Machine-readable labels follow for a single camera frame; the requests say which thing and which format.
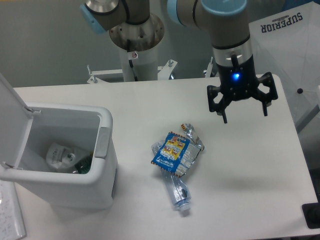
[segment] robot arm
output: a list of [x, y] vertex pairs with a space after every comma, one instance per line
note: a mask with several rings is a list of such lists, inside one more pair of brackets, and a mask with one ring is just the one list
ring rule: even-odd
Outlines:
[[[198, 27], [210, 36], [221, 86], [207, 87], [209, 110], [227, 123], [226, 107], [232, 101], [253, 97], [262, 102], [267, 116], [267, 106], [278, 94], [270, 72], [256, 77], [247, 0], [168, 0], [168, 13], [175, 22]], [[260, 91], [259, 84], [269, 87], [269, 92]], [[223, 97], [215, 103], [218, 93]]]
[[124, 22], [141, 25], [150, 17], [149, 0], [87, 0], [80, 9], [89, 24], [103, 28], [99, 33]]

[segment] blue wrapper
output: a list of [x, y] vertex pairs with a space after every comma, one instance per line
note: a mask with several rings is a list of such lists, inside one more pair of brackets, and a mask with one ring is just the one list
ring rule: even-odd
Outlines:
[[165, 143], [151, 163], [178, 177], [182, 177], [192, 166], [199, 152], [200, 148], [194, 145], [188, 138], [174, 132], [169, 132]]

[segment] white table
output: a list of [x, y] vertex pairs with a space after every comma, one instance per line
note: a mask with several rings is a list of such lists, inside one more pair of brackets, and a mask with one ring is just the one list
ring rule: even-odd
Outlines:
[[[320, 234], [302, 204], [317, 201], [280, 80], [279, 99], [232, 102], [210, 113], [218, 78], [17, 88], [25, 101], [103, 106], [119, 163], [109, 210], [50, 206], [17, 185], [30, 240], [245, 240]], [[190, 215], [173, 211], [151, 145], [192, 123], [205, 151], [185, 176]]]

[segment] gray wall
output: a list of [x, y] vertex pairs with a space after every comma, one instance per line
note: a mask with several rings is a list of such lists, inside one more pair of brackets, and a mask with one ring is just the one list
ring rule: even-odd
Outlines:
[[[107, 33], [96, 35], [79, 6], [84, 0], [0, 1], [0, 72], [13, 87], [84, 84], [92, 71], [120, 69]], [[250, 20], [281, 10], [283, 0], [249, 0]], [[165, 25], [159, 65], [178, 61], [178, 78], [202, 77], [212, 55], [206, 33], [171, 22], [166, 0], [150, 0]]]

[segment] black object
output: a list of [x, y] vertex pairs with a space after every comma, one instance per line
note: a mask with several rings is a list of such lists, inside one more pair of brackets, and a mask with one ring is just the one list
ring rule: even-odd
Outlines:
[[308, 228], [320, 229], [320, 203], [303, 204], [302, 210]]
[[[223, 117], [226, 124], [227, 116], [225, 109], [232, 101], [240, 101], [253, 97], [262, 102], [264, 116], [268, 115], [267, 106], [272, 100], [278, 99], [278, 93], [275, 81], [270, 72], [262, 77], [257, 78], [255, 72], [254, 57], [251, 56], [246, 62], [239, 64], [237, 55], [231, 56], [232, 66], [221, 66], [217, 64], [220, 75], [221, 86], [209, 85], [207, 87], [207, 96], [210, 112], [216, 112]], [[264, 93], [258, 89], [263, 84], [269, 87], [269, 92]], [[223, 97], [219, 103], [215, 103], [218, 93], [222, 93]]]
[[308, 228], [320, 229], [320, 168], [309, 172], [318, 202], [303, 204], [302, 210]]

